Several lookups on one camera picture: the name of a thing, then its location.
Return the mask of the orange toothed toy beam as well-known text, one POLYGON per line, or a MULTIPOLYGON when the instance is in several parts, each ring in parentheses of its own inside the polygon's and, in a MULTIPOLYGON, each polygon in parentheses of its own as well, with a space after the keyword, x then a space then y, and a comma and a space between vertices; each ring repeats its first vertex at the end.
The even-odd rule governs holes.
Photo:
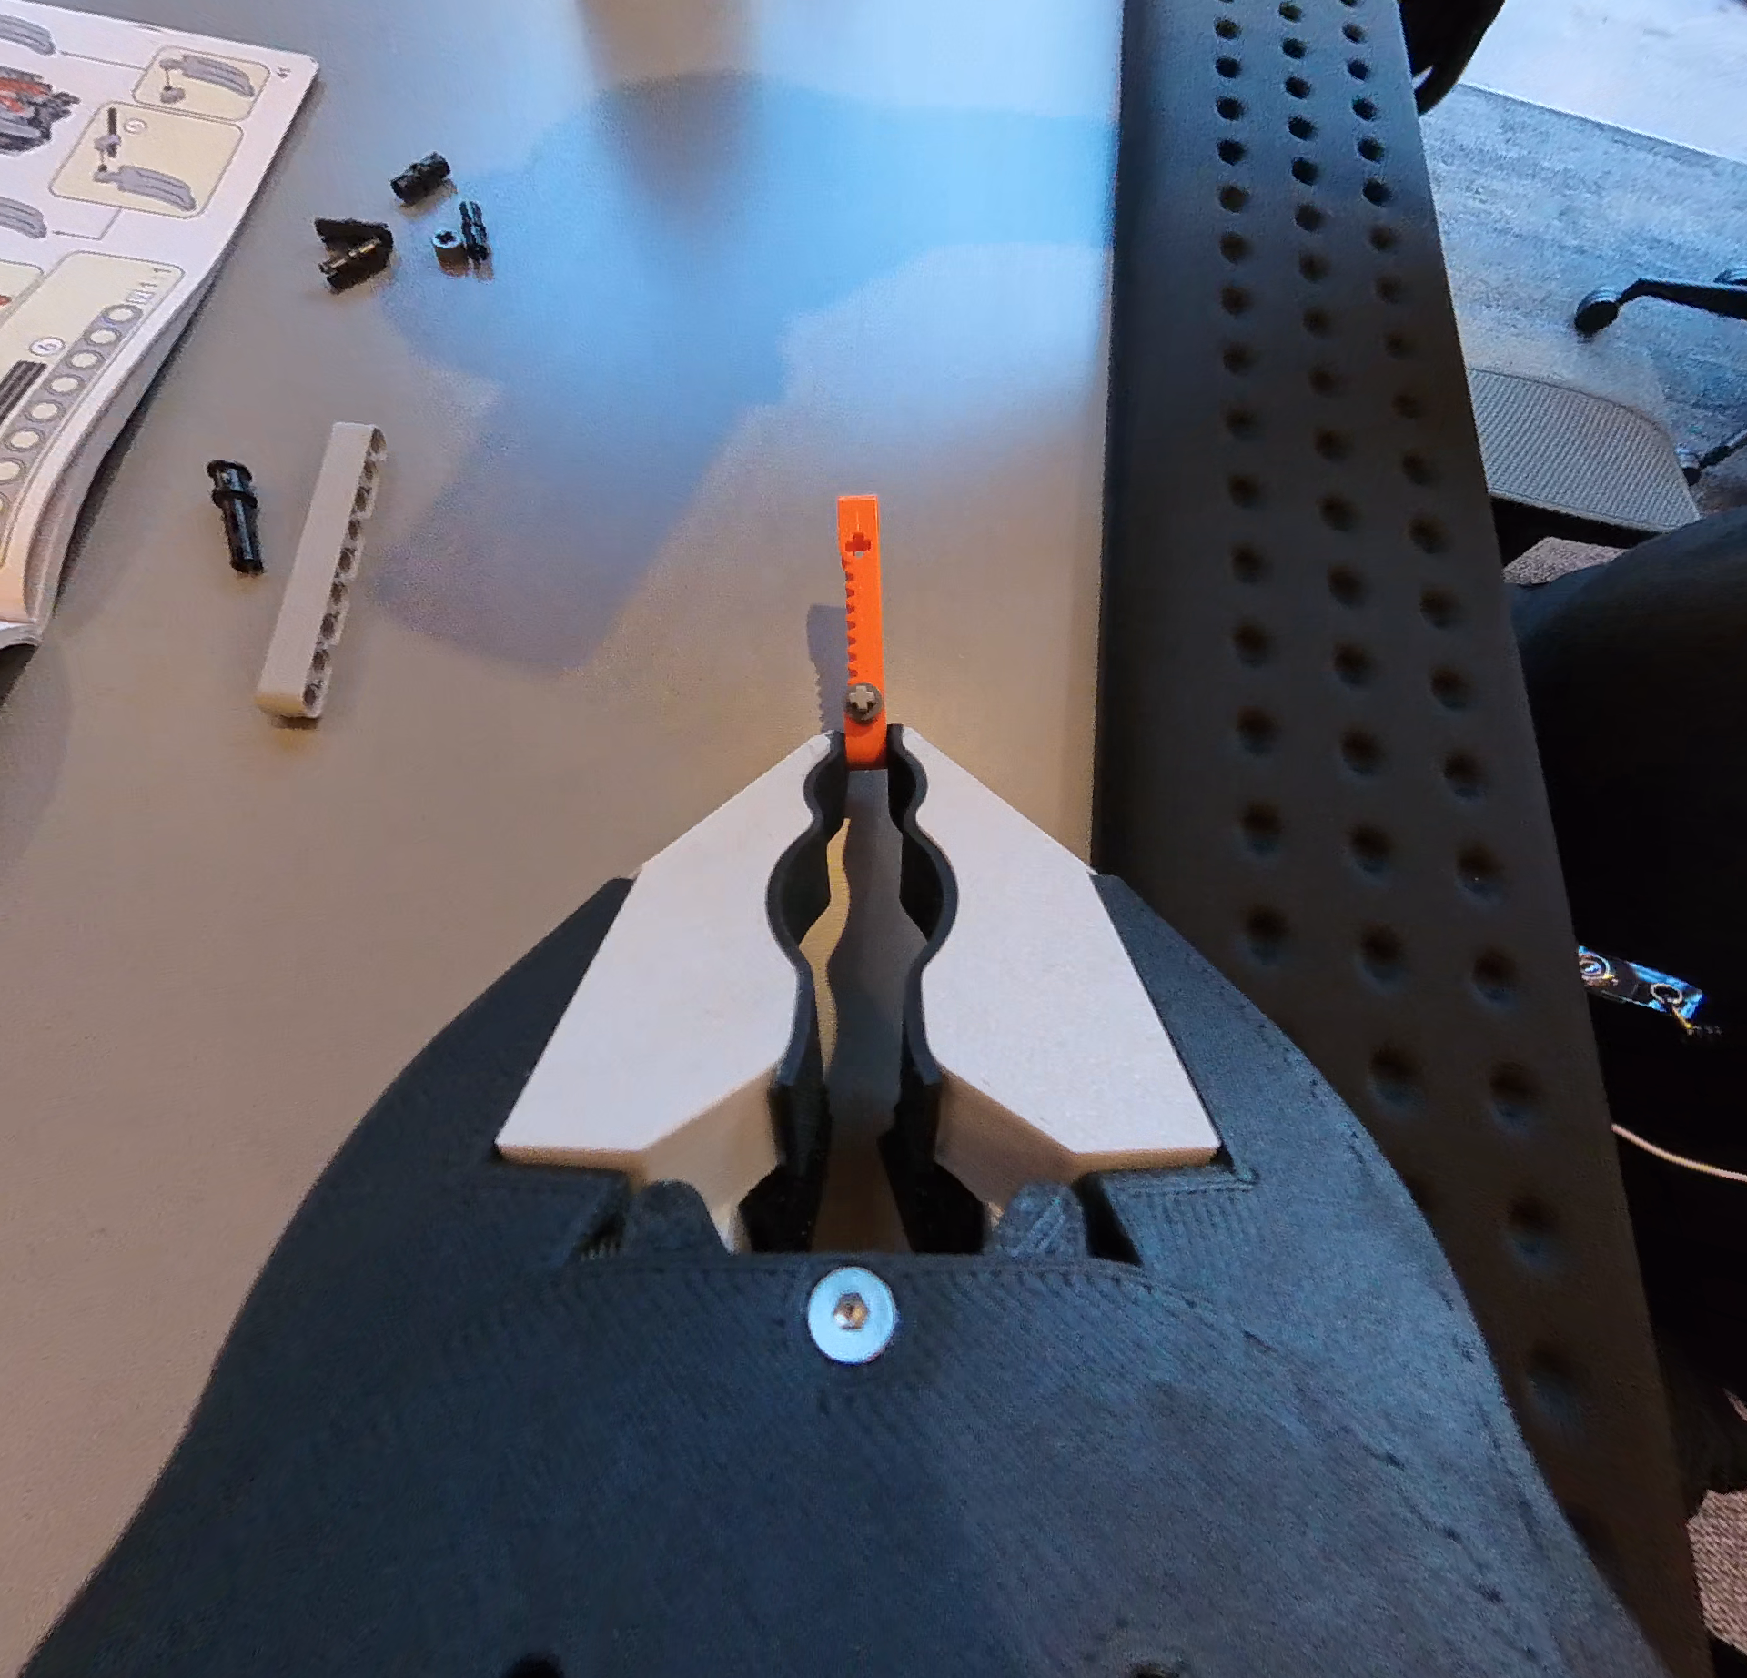
MULTIPOLYGON (((845 573, 847 688, 864 678, 886 696, 886 621, 880 499, 872 493, 837 499, 837 544, 845 573)), ((847 766, 886 766, 888 713, 870 729, 855 729, 843 717, 847 766)))

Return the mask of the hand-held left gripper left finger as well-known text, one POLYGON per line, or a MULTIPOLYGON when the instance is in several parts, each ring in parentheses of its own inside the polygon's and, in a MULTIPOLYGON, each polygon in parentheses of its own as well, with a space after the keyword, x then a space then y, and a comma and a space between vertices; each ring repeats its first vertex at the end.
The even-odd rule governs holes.
POLYGON ((500 1155, 685 1183, 732 1251, 804 1251, 831 1115, 802 943, 831 902, 835 834, 829 733, 646 859, 500 1155))

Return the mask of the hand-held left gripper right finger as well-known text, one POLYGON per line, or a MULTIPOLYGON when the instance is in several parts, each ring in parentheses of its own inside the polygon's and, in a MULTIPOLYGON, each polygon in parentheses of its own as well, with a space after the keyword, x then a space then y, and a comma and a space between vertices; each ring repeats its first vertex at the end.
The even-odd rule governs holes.
POLYGON ((1213 1165, 1202 1093, 1091 865, 915 729, 888 736, 907 970, 886 1175, 913 1251, 1026 1187, 1213 1165))

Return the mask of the grey desk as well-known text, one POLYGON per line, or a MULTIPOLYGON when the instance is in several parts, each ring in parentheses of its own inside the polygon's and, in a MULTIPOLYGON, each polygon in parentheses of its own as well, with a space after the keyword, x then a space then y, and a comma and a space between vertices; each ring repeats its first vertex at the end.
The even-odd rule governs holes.
POLYGON ((1087 855, 1120 87, 1120 0, 32 2, 320 78, 5 659, 5 1674, 385 1087, 833 719, 839 495, 903 719, 1087 855), (486 267, 433 255, 461 201, 486 267), (393 267, 332 292, 316 218, 393 267), (281 723, 336 423, 383 489, 281 723))

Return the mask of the black perforated panel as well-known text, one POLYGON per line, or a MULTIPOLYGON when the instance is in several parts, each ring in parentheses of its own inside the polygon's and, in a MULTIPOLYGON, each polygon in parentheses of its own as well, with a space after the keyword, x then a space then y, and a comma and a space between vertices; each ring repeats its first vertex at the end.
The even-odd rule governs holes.
POLYGON ((1713 1674, 1670 1413, 1512 641, 1395 0, 1124 0, 1096 859, 1315 1068, 1328 1173, 1270 1270, 1447 1448, 1527 1461, 1576 1629, 1713 1674))

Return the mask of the grey office chair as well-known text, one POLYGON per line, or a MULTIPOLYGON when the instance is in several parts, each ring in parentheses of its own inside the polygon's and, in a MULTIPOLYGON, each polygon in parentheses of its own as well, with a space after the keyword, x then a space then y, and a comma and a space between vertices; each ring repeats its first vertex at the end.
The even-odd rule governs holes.
POLYGON ((1695 489, 1744 456, 1744 427, 1693 448, 1650 399, 1584 386, 1572 364, 1494 349, 1467 374, 1494 506, 1590 542, 1631 545, 1695 522, 1695 489))

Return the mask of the toy instruction booklet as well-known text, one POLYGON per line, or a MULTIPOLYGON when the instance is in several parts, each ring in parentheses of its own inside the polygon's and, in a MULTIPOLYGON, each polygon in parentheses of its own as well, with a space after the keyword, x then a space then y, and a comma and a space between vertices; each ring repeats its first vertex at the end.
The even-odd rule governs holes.
POLYGON ((42 645, 98 466, 178 345, 318 62, 3 0, 3 647, 42 645))

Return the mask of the person's dark trouser leg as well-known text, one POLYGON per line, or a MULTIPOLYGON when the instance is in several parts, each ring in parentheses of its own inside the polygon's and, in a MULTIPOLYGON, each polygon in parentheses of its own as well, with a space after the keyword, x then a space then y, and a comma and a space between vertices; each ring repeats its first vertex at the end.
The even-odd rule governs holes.
POLYGON ((1720 1031, 1590 996, 1693 1514, 1746 1481, 1746 514, 1514 596, 1578 945, 1720 1031))

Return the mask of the long black toy pin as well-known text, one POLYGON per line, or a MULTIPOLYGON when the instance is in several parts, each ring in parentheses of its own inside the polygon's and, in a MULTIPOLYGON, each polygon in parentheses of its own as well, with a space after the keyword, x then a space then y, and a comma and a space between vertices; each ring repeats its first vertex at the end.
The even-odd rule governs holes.
POLYGON ((231 569, 238 575, 264 575, 266 555, 260 544, 260 497, 250 466, 238 460, 207 462, 209 499, 217 506, 229 544, 231 569))

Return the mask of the long grey toy beam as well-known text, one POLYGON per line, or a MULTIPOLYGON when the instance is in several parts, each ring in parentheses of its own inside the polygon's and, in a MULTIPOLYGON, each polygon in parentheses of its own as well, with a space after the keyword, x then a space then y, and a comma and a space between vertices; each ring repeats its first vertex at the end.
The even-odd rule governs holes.
POLYGON ((254 690, 276 721, 315 723, 326 709, 385 464, 381 427, 332 427, 254 690))

